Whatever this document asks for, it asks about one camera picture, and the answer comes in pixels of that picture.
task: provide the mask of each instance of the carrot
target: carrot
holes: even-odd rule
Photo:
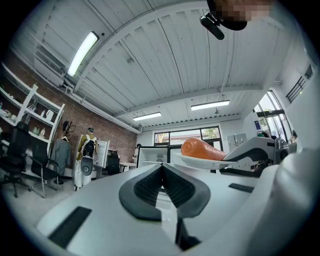
[[[221,161],[226,156],[225,152],[210,146],[208,143],[198,138],[187,139],[181,147],[181,153],[188,157],[215,161]]]

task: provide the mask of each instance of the white plate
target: white plate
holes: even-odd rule
[[[234,165],[237,162],[228,162],[228,161],[215,161],[208,159],[201,159],[191,156],[182,155],[180,153],[175,153],[181,160],[190,167],[207,169],[207,170],[219,170],[230,165]]]

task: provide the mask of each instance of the ceiling light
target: ceiling light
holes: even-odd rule
[[[227,106],[229,105],[230,100],[223,100],[223,101],[216,101],[216,102],[210,102],[205,104],[199,104],[191,106],[191,110],[203,110],[208,108],[215,108],[215,107],[221,107],[221,106]]]
[[[80,45],[79,49],[76,51],[76,54],[71,62],[71,65],[68,70],[68,75],[74,77],[82,60],[91,49],[91,47],[99,40],[99,36],[95,32],[90,32],[82,44]]]
[[[153,114],[146,114],[146,115],[142,115],[142,116],[138,116],[133,118],[134,121],[140,121],[143,119],[149,119],[149,118],[156,118],[156,117],[161,117],[162,114],[160,112],[157,113],[153,113]]]

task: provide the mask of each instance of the white corrugated ceiling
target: white corrugated ceiling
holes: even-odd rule
[[[265,84],[270,68],[285,56],[275,48],[289,40],[283,27],[262,19],[242,31],[220,27],[225,39],[219,41],[200,24],[207,11],[205,1],[49,0],[12,46],[30,63],[42,46],[68,68],[94,31],[100,39],[70,79],[75,93],[134,127],[214,120],[259,102],[271,86]],[[219,115],[215,108],[191,111],[222,94],[230,105],[218,107]],[[162,117],[132,119],[159,111]]]

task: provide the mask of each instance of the gray jacket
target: gray jacket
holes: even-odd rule
[[[51,159],[56,161],[59,165],[58,173],[63,176],[65,173],[66,164],[70,165],[70,154],[71,154],[71,147],[70,143],[58,138],[55,141]]]

